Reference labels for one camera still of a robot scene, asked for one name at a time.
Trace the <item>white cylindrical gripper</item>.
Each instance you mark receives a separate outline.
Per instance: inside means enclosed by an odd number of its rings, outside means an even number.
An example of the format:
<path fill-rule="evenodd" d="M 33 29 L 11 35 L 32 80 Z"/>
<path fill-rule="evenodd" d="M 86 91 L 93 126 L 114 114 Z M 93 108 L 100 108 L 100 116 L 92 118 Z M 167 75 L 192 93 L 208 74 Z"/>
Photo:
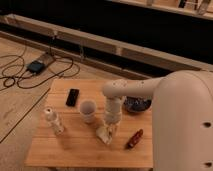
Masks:
<path fill-rule="evenodd" d="M 107 98 L 105 104 L 104 121 L 107 125 L 117 124 L 122 119 L 121 98 Z"/>

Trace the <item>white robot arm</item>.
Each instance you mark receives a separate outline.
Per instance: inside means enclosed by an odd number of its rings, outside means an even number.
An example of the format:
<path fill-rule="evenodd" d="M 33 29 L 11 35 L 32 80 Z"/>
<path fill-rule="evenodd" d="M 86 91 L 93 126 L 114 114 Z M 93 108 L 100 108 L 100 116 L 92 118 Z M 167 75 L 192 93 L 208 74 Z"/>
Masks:
<path fill-rule="evenodd" d="M 120 121 L 122 97 L 152 102 L 153 171 L 213 171 L 213 72 L 113 80 L 102 92 L 108 125 Z"/>

